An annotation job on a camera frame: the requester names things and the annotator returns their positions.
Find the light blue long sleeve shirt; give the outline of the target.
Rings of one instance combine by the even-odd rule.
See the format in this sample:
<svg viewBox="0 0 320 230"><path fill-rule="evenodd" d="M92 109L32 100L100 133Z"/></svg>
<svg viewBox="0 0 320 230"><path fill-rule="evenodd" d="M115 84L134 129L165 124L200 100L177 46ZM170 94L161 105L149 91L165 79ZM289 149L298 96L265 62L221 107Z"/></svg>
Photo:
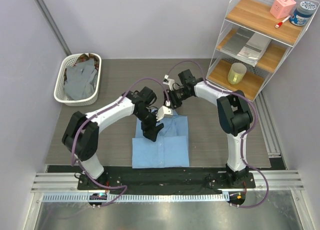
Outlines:
<svg viewBox="0 0 320 230"><path fill-rule="evenodd" d="M132 139L132 167L187 168L189 160L188 117L173 112L171 118L163 118L164 124L153 142L143 136L141 121L136 121L135 137Z"/></svg>

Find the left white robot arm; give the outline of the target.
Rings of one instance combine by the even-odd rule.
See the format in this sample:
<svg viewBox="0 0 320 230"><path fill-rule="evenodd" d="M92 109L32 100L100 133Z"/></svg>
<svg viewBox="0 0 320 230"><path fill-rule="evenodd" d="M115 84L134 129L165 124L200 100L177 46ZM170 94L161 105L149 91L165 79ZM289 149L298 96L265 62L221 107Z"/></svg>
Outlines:
<svg viewBox="0 0 320 230"><path fill-rule="evenodd" d="M88 173L93 188L100 190L107 182L104 167L96 154L99 134L118 120L134 115L141 121L143 136L155 142L164 127L158 123L156 113L149 109L156 100L153 90L144 87L141 91L129 91L125 97L121 96L94 112L83 114L77 111L71 116L61 141Z"/></svg>

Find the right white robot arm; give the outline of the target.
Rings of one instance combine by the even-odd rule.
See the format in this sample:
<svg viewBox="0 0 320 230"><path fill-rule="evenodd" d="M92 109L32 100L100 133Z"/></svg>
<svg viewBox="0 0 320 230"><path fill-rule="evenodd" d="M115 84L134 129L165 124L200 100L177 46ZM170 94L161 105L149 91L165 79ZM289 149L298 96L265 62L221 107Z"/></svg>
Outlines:
<svg viewBox="0 0 320 230"><path fill-rule="evenodd" d="M181 86L174 87L175 81L164 77L163 83L169 86L166 90L171 107L177 109L184 100L198 97L217 107L221 129L226 133L228 159L226 162L226 183L233 188L240 186L249 177L247 163L247 134L254 118L240 90L229 92L207 83L203 78L195 78L189 69L178 74Z"/></svg>

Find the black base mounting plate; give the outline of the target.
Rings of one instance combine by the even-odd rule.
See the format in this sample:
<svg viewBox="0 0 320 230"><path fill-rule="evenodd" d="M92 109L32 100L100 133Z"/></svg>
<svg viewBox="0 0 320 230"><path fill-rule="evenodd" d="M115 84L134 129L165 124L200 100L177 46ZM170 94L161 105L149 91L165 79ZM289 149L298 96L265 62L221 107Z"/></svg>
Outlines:
<svg viewBox="0 0 320 230"><path fill-rule="evenodd" d="M107 166L93 183L78 166L50 165L49 173L73 173L78 190L103 190L112 187L112 194L120 194L116 187L126 185L127 195L209 195L226 189L254 189L252 173L246 179L231 183L224 168L175 167L133 169L129 166Z"/></svg>

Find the yellow translucent cup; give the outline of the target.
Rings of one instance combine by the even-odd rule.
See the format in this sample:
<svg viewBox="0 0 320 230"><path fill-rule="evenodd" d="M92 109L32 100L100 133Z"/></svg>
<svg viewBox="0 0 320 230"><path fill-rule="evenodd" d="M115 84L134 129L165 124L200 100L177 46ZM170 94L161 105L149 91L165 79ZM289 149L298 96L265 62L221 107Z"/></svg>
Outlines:
<svg viewBox="0 0 320 230"><path fill-rule="evenodd" d="M236 85L243 79L246 73L247 67L243 63L235 62L230 67L227 75L227 81L231 85Z"/></svg>

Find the white laundry basket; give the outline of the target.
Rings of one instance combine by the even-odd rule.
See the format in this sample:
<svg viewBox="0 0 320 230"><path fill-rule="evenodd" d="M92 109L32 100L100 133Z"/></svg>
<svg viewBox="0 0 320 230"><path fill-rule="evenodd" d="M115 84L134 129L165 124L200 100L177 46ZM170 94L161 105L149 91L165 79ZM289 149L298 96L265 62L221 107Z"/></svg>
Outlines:
<svg viewBox="0 0 320 230"><path fill-rule="evenodd" d="M67 106L88 106L98 98L102 59L95 53L67 56L61 63L53 96Z"/></svg>

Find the grey booklet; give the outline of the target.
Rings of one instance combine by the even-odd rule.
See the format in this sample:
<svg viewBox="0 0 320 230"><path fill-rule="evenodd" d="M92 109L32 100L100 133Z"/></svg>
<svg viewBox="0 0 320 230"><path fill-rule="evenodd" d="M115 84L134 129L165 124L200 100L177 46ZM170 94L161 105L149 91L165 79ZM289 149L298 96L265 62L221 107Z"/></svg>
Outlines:
<svg viewBox="0 0 320 230"><path fill-rule="evenodd" d="M266 52L271 39L260 33L240 27L222 44L220 51L255 67Z"/></svg>

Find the grey shirt in basket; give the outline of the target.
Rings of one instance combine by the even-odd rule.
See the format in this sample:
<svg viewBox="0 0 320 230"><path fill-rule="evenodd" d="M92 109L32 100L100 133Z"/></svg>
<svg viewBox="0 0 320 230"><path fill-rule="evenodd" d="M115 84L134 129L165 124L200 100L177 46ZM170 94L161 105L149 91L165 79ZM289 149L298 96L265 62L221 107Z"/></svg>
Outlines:
<svg viewBox="0 0 320 230"><path fill-rule="evenodd" d="M68 66L66 68L64 92L74 101L87 99L94 94L97 80L98 71L93 59Z"/></svg>

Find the brown patterned garment in basket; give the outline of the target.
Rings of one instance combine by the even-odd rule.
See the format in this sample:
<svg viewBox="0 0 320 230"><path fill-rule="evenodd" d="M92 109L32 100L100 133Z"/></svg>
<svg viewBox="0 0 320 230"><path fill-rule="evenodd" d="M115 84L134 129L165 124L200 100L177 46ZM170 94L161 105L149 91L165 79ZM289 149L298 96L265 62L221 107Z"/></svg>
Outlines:
<svg viewBox="0 0 320 230"><path fill-rule="evenodd" d="M94 65L95 66L98 66L100 64L100 59L93 53L83 53L81 54L77 60L75 61L75 64L78 64L78 63L83 63L83 62L86 62L86 61L89 61L89 60L93 60L94 61Z"/></svg>

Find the red white marker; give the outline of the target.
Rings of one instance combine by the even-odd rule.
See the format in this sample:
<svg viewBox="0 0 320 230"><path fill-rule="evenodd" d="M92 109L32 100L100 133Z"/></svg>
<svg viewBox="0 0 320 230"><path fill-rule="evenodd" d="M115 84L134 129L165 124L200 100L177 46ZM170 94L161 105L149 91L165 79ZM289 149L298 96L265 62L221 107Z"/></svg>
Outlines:
<svg viewBox="0 0 320 230"><path fill-rule="evenodd" d="M291 17L291 15L288 15L285 19L283 19L281 22L277 23L274 27L275 27L276 29L278 29L279 27L282 26L283 23L285 23L287 20L289 20L290 17Z"/></svg>

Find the pink cube power strip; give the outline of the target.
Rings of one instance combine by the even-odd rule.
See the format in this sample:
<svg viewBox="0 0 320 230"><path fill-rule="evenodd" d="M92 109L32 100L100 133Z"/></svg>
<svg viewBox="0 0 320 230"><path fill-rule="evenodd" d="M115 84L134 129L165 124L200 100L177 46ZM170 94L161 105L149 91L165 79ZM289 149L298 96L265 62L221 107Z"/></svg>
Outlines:
<svg viewBox="0 0 320 230"><path fill-rule="evenodd" d="M274 0L269 12L276 19L285 18L290 15L296 4L295 0Z"/></svg>

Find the blue white jar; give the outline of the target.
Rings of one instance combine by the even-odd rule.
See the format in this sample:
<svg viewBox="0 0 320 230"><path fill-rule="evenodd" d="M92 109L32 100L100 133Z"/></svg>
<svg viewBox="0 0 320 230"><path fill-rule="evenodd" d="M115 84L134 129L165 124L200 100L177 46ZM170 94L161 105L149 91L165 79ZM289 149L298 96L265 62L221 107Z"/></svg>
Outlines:
<svg viewBox="0 0 320 230"><path fill-rule="evenodd" d="M302 1L293 11L293 14L290 16L290 23L303 27L307 24L309 19L313 16L317 10L317 5L311 1Z"/></svg>

